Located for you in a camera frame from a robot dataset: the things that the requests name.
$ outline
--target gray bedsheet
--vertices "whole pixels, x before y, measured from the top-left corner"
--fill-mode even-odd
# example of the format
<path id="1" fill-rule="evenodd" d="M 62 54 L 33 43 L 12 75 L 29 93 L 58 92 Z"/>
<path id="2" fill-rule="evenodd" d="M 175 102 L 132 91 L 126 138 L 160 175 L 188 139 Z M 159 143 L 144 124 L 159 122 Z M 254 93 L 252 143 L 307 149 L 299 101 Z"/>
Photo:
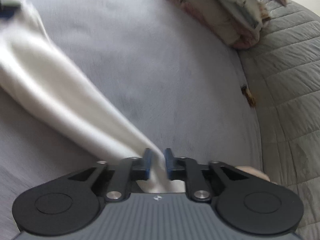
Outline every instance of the gray bedsheet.
<path id="1" fill-rule="evenodd" d="M 30 0 L 52 40 L 160 149 L 261 167 L 237 52 L 166 0 Z M 14 198 L 95 160 L 0 90 L 0 232 Z"/>
<path id="2" fill-rule="evenodd" d="M 272 20 L 240 53 L 257 98 L 264 171 L 304 203 L 297 232 L 320 239 L 320 17 L 263 0 Z"/>

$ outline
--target white towel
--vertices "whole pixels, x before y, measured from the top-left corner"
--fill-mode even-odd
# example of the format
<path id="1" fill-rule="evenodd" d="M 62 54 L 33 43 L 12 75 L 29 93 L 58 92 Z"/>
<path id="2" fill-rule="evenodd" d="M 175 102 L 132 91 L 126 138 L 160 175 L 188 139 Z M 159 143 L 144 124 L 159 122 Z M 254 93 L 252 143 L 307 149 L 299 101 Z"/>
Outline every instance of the white towel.
<path id="1" fill-rule="evenodd" d="M 36 118 L 102 160 L 116 163 L 155 153 L 148 192 L 183 192 L 166 178 L 162 152 L 132 125 L 49 39 L 36 9 L 25 0 L 0 20 L 0 85 Z"/>

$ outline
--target gray ribbed surface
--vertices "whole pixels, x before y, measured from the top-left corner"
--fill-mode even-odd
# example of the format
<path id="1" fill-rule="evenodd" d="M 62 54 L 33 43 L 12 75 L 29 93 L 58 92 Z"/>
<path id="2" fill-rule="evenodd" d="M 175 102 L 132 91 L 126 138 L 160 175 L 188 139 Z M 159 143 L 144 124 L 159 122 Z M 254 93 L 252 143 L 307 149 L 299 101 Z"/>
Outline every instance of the gray ribbed surface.
<path id="1" fill-rule="evenodd" d="M 261 239 L 246 236 L 224 225 L 207 204 L 188 200 L 184 193 L 131 194 L 122 203 L 109 204 L 86 228 L 58 240 L 243 240 Z M 16 240 L 49 239 L 22 233 Z M 294 235 L 273 237 L 276 240 L 299 238 Z"/>

